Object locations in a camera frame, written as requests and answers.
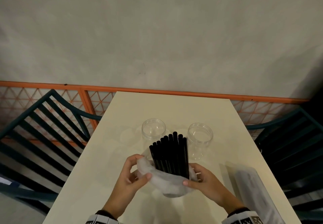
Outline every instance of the table top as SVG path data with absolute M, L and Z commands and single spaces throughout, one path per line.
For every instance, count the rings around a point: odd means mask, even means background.
M 286 224 L 300 223 L 282 189 L 228 99 L 117 92 L 58 195 L 44 224 L 85 223 L 107 201 L 126 158 L 142 153 L 141 125 L 161 119 L 166 128 L 186 135 L 201 122 L 213 131 L 206 155 L 196 161 L 212 171 L 236 196 L 232 167 L 254 167 Z M 135 195 L 122 223 L 221 223 L 227 216 L 199 191 L 164 197 L 151 184 Z

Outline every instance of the bundle of black straws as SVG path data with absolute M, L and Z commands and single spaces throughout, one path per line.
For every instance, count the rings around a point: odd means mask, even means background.
M 190 178 L 187 139 L 177 132 L 164 136 L 149 146 L 155 168 L 163 172 Z

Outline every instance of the black sleeve cuff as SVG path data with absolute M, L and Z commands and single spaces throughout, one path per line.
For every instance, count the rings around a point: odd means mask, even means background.
M 245 212 L 245 211 L 250 211 L 250 210 L 247 207 L 243 207 L 243 208 L 240 208 L 240 209 L 237 209 L 237 210 L 231 212 L 228 215 L 228 217 L 233 216 L 234 214 L 239 214 L 239 213 Z
M 117 220 L 115 219 L 109 212 L 107 212 L 106 210 L 99 210 L 95 213 L 96 215 L 101 215 L 101 216 L 107 216 L 113 220 Z

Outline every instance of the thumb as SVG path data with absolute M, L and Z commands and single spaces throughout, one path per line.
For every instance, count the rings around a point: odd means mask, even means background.
M 147 173 L 141 179 L 132 183 L 133 190 L 135 190 L 137 192 L 140 188 L 142 188 L 144 185 L 147 184 L 147 182 L 150 180 L 151 176 L 152 176 L 151 173 Z
M 199 190 L 200 186 L 201 186 L 201 184 L 199 182 L 191 181 L 191 180 L 183 181 L 183 185 L 188 186 L 189 188 L 197 189 L 197 190 Z

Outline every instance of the hand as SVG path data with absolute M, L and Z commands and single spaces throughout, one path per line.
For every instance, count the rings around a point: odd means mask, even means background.
M 244 205 L 216 178 L 216 176 L 203 166 L 190 164 L 197 174 L 199 182 L 185 180 L 183 185 L 200 190 L 210 200 L 223 207 L 228 214 L 243 208 Z
M 115 219 L 123 214 L 136 192 L 151 178 L 151 173 L 145 174 L 141 179 L 138 179 L 135 175 L 136 171 L 130 173 L 132 166 L 137 164 L 137 159 L 142 157 L 140 154 L 134 154 L 127 158 L 114 189 L 102 208 L 102 210 L 109 212 Z

